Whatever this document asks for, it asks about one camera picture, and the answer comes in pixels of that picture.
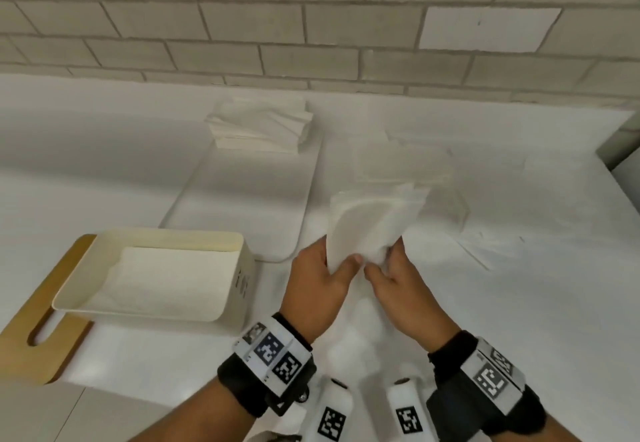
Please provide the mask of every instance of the wristband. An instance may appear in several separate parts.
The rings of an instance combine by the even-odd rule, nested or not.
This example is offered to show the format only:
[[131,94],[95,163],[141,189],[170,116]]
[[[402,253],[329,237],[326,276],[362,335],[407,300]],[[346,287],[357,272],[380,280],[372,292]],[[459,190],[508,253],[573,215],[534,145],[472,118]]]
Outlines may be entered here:
[[218,379],[250,414],[260,417],[268,406],[282,416],[304,394],[315,372],[311,346],[277,313],[234,343],[234,354],[218,369]]
[[443,441],[466,441],[476,431],[540,432],[547,414],[524,375],[499,351],[471,333],[457,333],[429,355],[438,389],[427,408]]

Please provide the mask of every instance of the person's right hand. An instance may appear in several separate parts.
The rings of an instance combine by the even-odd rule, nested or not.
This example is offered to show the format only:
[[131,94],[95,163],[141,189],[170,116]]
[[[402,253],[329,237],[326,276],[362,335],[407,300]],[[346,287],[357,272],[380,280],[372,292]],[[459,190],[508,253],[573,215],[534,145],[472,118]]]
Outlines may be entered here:
[[379,266],[369,263],[364,274],[396,329],[429,352],[441,348],[460,332],[408,259],[402,237],[391,248],[388,267],[386,276]]

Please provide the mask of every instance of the tile wall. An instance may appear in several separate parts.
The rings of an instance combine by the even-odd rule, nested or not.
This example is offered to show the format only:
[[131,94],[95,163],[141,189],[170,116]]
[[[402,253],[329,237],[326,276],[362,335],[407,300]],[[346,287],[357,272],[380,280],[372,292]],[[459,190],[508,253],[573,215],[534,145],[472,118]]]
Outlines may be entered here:
[[0,0],[0,73],[634,108],[640,0]]

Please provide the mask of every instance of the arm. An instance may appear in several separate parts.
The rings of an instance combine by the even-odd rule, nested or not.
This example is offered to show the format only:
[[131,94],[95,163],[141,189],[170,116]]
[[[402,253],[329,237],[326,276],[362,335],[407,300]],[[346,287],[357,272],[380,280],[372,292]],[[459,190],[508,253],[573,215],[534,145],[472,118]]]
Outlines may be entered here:
[[[418,269],[404,252],[400,238],[391,248],[389,273],[384,275],[377,265],[365,267],[376,297],[396,328],[416,340],[428,352],[442,348],[460,327],[440,307]],[[505,432],[492,438],[493,442],[579,442],[560,423],[547,417],[545,428],[533,436]]]
[[[361,265],[362,257],[352,255],[330,275],[325,237],[293,260],[280,313],[309,344],[335,321]],[[254,422],[215,378],[130,442],[241,442]]]

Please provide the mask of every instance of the floor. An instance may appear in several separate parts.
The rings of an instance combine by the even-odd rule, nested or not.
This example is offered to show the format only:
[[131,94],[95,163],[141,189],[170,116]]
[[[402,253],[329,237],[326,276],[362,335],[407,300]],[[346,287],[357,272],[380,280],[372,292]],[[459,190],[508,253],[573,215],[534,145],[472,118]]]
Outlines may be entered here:
[[125,442],[169,408],[64,382],[0,381],[3,442]]

